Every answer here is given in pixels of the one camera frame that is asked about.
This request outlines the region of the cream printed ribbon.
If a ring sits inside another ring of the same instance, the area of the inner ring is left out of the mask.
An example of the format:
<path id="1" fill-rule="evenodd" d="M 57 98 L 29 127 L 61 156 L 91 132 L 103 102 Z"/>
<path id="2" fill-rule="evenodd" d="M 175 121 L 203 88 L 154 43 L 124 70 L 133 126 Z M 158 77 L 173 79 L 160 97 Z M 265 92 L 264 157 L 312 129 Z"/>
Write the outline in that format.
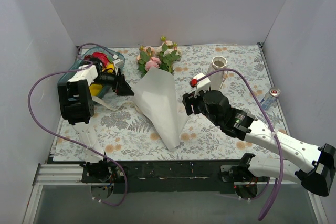
<path id="1" fill-rule="evenodd" d="M 96 97 L 96 96 L 92 96 L 92 100 L 95 103 L 97 103 L 97 104 L 99 104 L 99 105 L 107 108 L 108 110 L 114 111 L 114 112 L 118 111 L 119 109 L 121 109 L 123 107 L 129 106 L 129 107 L 135 108 L 135 110 L 138 113 L 140 113 L 140 114 L 143 115 L 143 112 L 140 110 L 140 108 L 134 102 L 132 102 L 132 101 L 126 101 L 126 102 L 123 102 L 123 103 L 119 102 L 119 103 L 116 103 L 116 104 L 110 104 L 110 103 L 106 103 L 105 101 L 103 101 L 102 99 L 100 99 L 99 97 Z"/>

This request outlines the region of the white wrapping paper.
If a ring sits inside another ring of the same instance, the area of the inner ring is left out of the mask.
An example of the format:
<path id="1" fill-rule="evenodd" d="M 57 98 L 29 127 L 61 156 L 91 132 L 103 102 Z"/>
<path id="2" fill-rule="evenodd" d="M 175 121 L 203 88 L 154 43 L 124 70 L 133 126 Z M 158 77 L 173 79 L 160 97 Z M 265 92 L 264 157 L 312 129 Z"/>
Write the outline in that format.
<path id="1" fill-rule="evenodd" d="M 173 75 L 151 68 L 132 90 L 135 104 L 152 122 L 166 148 L 178 147 L 188 115 L 182 100 L 177 98 Z"/>

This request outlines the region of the pink flower bouquet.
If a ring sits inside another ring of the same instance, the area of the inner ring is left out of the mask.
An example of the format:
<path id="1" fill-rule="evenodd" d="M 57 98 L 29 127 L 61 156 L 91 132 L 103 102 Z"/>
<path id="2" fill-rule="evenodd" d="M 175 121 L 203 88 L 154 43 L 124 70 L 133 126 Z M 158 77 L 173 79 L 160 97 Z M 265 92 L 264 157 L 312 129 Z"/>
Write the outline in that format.
<path id="1" fill-rule="evenodd" d="M 161 45 L 154 48 L 152 46 L 140 46 L 137 56 L 138 70 L 141 76 L 145 76 L 151 68 L 157 68 L 169 73 L 173 73 L 174 63 L 180 61 L 182 50 L 177 43 L 167 40 L 165 36 L 160 38 Z"/>

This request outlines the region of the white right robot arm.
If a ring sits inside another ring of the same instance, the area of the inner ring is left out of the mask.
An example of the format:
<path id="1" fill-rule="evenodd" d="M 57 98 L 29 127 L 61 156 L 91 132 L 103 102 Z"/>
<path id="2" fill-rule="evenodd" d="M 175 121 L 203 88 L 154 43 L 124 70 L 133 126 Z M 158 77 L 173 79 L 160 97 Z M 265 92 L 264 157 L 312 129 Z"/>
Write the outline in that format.
<path id="1" fill-rule="evenodd" d="M 313 194 L 329 195 L 335 178 L 334 146 L 308 144 L 275 132 L 254 115 L 232 107 L 220 91 L 186 93 L 182 99 L 188 115 L 202 114 L 225 135 L 259 145 L 283 159 L 278 165 L 267 165 L 250 155 L 248 162 L 237 168 L 242 180 L 266 177 L 267 172 L 273 172 L 273 177 L 300 183 Z"/>

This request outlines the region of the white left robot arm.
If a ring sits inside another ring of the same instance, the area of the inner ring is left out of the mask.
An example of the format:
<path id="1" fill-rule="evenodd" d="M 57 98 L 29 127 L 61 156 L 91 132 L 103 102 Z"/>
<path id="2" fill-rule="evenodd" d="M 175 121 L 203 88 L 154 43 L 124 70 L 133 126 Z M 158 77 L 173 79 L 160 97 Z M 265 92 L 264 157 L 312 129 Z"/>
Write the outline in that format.
<path id="1" fill-rule="evenodd" d="M 86 149 L 84 161 L 90 164 L 103 160 L 104 154 L 90 123 L 96 101 L 90 91 L 92 84 L 110 86 L 118 96 L 134 95 L 118 67 L 102 69 L 99 64 L 82 65 L 72 77 L 59 81 L 57 89 L 61 116 L 74 128 L 79 143 Z"/>

